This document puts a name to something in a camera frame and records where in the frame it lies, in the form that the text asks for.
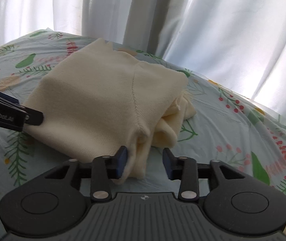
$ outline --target sheer curtain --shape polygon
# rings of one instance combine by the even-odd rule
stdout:
[[[0,0],[0,45],[45,28],[154,53],[286,118],[286,0]]]

